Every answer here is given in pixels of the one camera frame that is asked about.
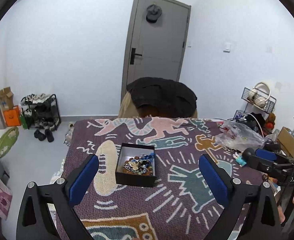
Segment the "black jewelry box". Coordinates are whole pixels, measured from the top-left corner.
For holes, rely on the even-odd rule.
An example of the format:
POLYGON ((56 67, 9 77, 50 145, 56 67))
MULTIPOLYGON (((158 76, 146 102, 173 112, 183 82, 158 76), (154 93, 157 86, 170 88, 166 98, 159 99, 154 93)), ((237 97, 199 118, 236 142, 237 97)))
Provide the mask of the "black jewelry box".
POLYGON ((154 146, 122 143, 115 169, 116 183, 153 187, 157 179, 155 158, 154 146))

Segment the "small doll figure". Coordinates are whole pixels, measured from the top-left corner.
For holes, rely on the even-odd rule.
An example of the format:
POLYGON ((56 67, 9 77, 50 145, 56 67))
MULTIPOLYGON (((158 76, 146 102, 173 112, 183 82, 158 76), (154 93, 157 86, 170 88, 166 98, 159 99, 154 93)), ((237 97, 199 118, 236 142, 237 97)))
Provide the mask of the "small doll figure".
POLYGON ((232 154, 232 157, 240 165, 240 167, 244 167, 247 165, 252 155, 255 155, 255 150, 253 148, 247 148, 241 153, 235 151, 232 154))

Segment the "patterned purple woven blanket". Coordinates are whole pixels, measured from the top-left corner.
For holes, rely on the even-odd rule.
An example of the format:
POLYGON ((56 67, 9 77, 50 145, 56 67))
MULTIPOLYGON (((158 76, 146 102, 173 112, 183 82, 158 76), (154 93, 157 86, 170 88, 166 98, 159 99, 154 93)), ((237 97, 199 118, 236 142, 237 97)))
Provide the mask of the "patterned purple woven blanket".
POLYGON ((92 119, 75 123, 63 176, 90 154, 99 170, 74 209, 94 239, 203 239, 223 207, 200 171, 201 155, 244 183, 259 185, 262 174, 240 167, 231 151, 215 142, 219 123, 206 119, 92 119), (152 187, 120 185, 116 165, 123 143, 155 148, 152 187))

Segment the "clear plastic bag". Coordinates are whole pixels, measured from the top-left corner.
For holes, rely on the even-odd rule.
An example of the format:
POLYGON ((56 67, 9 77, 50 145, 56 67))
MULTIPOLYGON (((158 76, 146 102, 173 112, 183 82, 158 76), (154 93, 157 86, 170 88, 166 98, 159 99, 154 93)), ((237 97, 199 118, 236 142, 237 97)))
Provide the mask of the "clear plastic bag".
POLYGON ((268 140, 239 122, 225 121, 219 129, 221 133, 215 136, 216 143, 240 152, 247 148, 263 148, 268 140))

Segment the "black slippers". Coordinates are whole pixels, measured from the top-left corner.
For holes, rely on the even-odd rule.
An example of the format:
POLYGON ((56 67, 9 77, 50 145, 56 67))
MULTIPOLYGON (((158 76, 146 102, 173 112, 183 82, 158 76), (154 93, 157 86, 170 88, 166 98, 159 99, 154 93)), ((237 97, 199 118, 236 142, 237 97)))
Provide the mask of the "black slippers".
POLYGON ((38 129, 34 132, 34 137, 39 141, 44 141, 47 139, 48 142, 54 142, 54 136, 51 130, 45 129, 44 133, 39 131, 38 129))

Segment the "white sneakers on floor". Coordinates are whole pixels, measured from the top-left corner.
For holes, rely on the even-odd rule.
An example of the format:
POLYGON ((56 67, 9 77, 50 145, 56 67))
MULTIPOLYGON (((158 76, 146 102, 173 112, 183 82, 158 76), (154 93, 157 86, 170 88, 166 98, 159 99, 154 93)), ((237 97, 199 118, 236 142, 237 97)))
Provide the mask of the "white sneakers on floor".
POLYGON ((69 122, 69 131, 68 134, 72 134, 74 130, 74 122, 69 122))

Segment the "black shoe rack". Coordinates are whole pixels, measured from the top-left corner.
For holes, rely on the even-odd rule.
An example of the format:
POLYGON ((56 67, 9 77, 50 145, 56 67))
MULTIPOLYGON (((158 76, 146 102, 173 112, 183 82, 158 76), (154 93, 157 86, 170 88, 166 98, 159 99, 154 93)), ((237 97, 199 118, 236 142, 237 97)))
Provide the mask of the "black shoe rack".
POLYGON ((62 122, 55 94, 30 94, 21 99, 19 108, 25 129, 56 131, 62 122))

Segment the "green oval floor mat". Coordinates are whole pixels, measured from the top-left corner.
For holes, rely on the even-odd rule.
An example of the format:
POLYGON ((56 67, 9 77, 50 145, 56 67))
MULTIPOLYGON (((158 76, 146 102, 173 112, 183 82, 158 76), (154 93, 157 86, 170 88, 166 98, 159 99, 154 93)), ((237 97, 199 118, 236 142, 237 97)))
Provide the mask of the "green oval floor mat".
POLYGON ((11 127, 0 137, 0 158, 4 157, 16 143, 19 136, 18 127, 11 127))

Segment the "orange paper bag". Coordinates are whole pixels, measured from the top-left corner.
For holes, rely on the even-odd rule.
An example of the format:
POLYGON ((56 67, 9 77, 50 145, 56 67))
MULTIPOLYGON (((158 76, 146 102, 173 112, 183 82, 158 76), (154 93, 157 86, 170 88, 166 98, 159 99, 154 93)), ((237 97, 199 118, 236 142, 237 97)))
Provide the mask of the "orange paper bag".
POLYGON ((5 123, 8 127, 20 126, 20 110, 18 106, 14 106, 12 109, 3 111, 5 123))

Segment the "cardboard box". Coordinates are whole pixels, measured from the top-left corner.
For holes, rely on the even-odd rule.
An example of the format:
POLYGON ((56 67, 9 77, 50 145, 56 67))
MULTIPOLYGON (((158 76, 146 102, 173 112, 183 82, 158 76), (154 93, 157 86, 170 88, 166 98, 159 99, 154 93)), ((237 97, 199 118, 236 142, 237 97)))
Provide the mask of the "cardboard box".
POLYGON ((6 87, 0 90, 0 106, 3 111, 13 108, 13 92, 10 87, 6 87))

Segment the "grey door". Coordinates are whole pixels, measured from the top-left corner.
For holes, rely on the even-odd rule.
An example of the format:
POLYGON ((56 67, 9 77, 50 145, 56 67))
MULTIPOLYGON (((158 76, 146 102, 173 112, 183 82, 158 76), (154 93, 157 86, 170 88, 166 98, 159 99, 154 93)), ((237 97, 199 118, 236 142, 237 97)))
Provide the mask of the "grey door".
POLYGON ((180 79, 187 45, 191 6, 176 0, 133 0, 127 32, 121 96, 126 87, 141 77, 180 79), (146 21, 146 9, 156 4, 162 16, 156 23, 146 21), (130 65, 131 48, 143 56, 130 65))

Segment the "grey cap on door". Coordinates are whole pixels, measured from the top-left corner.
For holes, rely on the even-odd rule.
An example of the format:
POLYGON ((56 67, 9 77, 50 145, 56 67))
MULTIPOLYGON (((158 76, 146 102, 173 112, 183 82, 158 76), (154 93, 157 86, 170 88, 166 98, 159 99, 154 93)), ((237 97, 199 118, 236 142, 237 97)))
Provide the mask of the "grey cap on door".
POLYGON ((162 16, 162 9, 156 4, 152 4, 146 9, 146 21, 149 23, 156 23, 162 16))

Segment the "white light switch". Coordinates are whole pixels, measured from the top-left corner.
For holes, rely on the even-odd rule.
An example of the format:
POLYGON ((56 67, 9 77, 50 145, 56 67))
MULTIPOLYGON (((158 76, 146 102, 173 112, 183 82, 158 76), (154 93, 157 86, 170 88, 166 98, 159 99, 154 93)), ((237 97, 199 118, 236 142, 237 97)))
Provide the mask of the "white light switch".
POLYGON ((230 53, 231 52, 231 46, 232 46, 231 42, 225 42, 224 47, 223 47, 223 52, 224 53, 230 53))

